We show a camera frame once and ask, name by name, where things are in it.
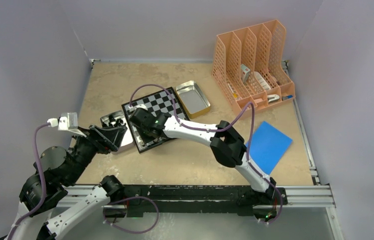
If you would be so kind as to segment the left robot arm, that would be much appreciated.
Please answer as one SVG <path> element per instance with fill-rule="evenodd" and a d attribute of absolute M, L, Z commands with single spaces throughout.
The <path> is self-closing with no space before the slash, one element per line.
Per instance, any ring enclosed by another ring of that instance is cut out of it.
<path fill-rule="evenodd" d="M 117 152 L 126 126 L 79 128 L 75 145 L 69 150 L 52 146 L 42 154 L 35 148 L 35 174 L 19 195 L 18 213 L 6 240 L 60 240 L 92 212 L 107 204 L 119 204 L 124 186 L 114 176 L 105 176 L 82 200 L 53 218 L 48 215 L 74 186 L 96 154 Z"/>

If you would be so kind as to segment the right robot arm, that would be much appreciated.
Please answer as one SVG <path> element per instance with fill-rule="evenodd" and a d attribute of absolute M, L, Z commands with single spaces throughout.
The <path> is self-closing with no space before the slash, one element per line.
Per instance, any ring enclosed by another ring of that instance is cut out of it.
<path fill-rule="evenodd" d="M 209 147 L 219 164 L 236 169 L 249 182 L 259 202 L 266 204 L 274 199 L 275 182 L 253 161 L 249 153 L 251 144 L 245 144 L 244 138 L 227 121 L 203 124 L 178 119 L 169 113 L 154 116 L 145 108 L 132 107 L 129 123 L 150 141 L 184 139 Z"/>

